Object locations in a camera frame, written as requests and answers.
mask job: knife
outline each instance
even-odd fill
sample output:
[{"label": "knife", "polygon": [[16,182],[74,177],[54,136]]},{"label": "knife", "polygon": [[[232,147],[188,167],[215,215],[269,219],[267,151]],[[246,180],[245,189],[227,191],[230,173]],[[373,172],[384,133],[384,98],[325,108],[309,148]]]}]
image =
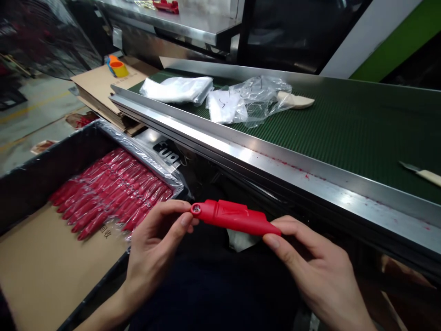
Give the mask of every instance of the knife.
[{"label": "knife", "polygon": [[429,182],[432,182],[435,185],[438,185],[441,187],[441,176],[438,176],[434,174],[433,172],[430,172],[428,170],[421,170],[414,165],[410,165],[401,161],[398,161],[403,167],[406,169],[409,169],[410,171],[415,172],[418,176],[421,176],[422,178],[428,180]]}]

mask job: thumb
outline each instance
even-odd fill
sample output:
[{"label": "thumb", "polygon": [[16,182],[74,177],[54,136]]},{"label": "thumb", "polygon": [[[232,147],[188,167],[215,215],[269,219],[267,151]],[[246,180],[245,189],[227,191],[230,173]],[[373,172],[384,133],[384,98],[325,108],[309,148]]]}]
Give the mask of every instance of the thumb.
[{"label": "thumb", "polygon": [[174,253],[182,238],[184,238],[184,235],[187,233],[192,220],[193,215],[189,212],[185,212],[179,216],[158,246],[161,246],[162,250],[168,253]]},{"label": "thumb", "polygon": [[276,234],[265,234],[263,241],[286,265],[296,282],[302,282],[306,279],[309,264],[290,243]]}]

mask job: green conveyor belt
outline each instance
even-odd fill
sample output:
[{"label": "green conveyor belt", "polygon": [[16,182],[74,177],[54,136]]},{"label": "green conveyor belt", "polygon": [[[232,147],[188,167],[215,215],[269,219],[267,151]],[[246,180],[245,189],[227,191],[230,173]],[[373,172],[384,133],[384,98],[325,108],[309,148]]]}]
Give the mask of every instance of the green conveyor belt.
[{"label": "green conveyor belt", "polygon": [[[177,76],[198,75],[167,69],[150,78],[161,83]],[[216,89],[236,83],[214,79]],[[130,91],[139,93],[141,85]],[[229,127],[441,205],[440,187],[398,164],[401,160],[441,175],[441,109],[437,118],[428,119],[400,108],[321,97],[295,86],[293,91],[315,99],[314,105],[275,114],[257,128],[241,123]],[[205,103],[173,106],[209,119]]]}]

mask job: yellow floor line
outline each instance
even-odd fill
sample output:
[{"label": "yellow floor line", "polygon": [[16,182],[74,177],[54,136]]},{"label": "yellow floor line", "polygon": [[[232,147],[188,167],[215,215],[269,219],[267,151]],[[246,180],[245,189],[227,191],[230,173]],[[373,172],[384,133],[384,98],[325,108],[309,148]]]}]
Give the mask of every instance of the yellow floor line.
[{"label": "yellow floor line", "polygon": [[49,123],[49,124],[46,124],[45,126],[39,128],[38,130],[36,130],[36,131],[34,131],[34,132],[31,132],[31,133],[25,135],[23,138],[19,138],[19,139],[17,139],[17,140],[14,140],[13,142],[6,143],[6,144],[4,144],[4,145],[1,145],[1,146],[0,146],[0,153],[3,153],[5,150],[11,148],[12,146],[15,146],[15,145],[21,143],[21,142],[22,142],[23,140],[25,140],[27,137],[29,137],[30,135],[36,133],[37,131],[39,131],[39,130],[45,128],[45,127],[47,127],[48,125],[50,125],[50,124],[52,124],[52,123],[55,123],[55,122],[58,122],[59,120],[65,120],[66,117],[67,117],[68,115],[70,115],[70,114],[76,114],[76,113],[79,113],[79,112],[82,111],[84,108],[87,108],[87,107],[86,107],[86,106],[83,106],[83,107],[81,107],[81,108],[79,108],[79,109],[77,109],[77,110],[74,110],[73,112],[71,112],[71,113],[69,113],[69,114],[64,115],[64,117],[61,117],[61,118],[59,118],[59,119],[57,119],[57,120],[55,120],[55,121],[53,121],[53,122],[51,122],[51,123]]},{"label": "yellow floor line", "polygon": [[13,142],[10,142],[10,143],[7,143],[7,144],[4,144],[4,145],[0,146],[0,153],[3,153],[5,150],[11,148],[12,146],[15,146],[15,145],[21,143],[21,142],[22,142],[23,140],[25,140],[27,137],[28,137],[28,136],[23,137],[23,138],[20,138],[20,139],[17,139],[17,140],[15,140],[15,141],[13,141]]},{"label": "yellow floor line", "polygon": [[64,96],[68,95],[68,94],[70,94],[69,91],[61,93],[61,94],[58,94],[58,95],[56,95],[54,97],[50,97],[49,99],[43,100],[43,101],[41,101],[39,103],[36,103],[36,104],[34,104],[34,105],[30,106],[30,107],[27,107],[25,109],[22,109],[22,110],[19,110],[19,111],[15,112],[15,113],[12,113],[12,114],[10,114],[10,115],[8,115],[6,117],[0,118],[0,124],[5,124],[6,122],[9,122],[10,120],[13,120],[16,117],[25,115],[26,113],[30,112],[31,110],[33,110],[33,109],[35,109],[35,108],[37,108],[39,106],[42,106],[44,104],[50,103],[52,101],[55,101],[55,100],[57,100],[59,98],[62,98]]}]

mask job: finger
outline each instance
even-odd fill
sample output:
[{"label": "finger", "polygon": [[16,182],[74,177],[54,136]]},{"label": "finger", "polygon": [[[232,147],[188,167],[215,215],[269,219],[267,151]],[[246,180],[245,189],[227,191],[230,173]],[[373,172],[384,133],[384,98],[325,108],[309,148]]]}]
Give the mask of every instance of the finger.
[{"label": "finger", "polygon": [[193,215],[189,212],[183,213],[173,223],[170,230],[165,235],[164,239],[158,244],[158,248],[169,254],[173,254],[176,251],[185,233],[191,226]]},{"label": "finger", "polygon": [[290,243],[276,234],[265,234],[263,241],[286,265],[296,282],[302,282],[307,278],[309,265]]},{"label": "finger", "polygon": [[161,221],[167,216],[174,213],[182,214],[189,211],[191,204],[182,200],[168,200],[166,202],[160,202],[155,205],[148,213],[144,221],[138,226],[139,233],[147,234],[148,236],[155,236],[156,233],[151,232]]},{"label": "finger", "polygon": [[291,216],[275,219],[271,224],[280,229],[284,235],[294,236],[316,258],[323,258],[329,248],[334,245],[330,240]]}]

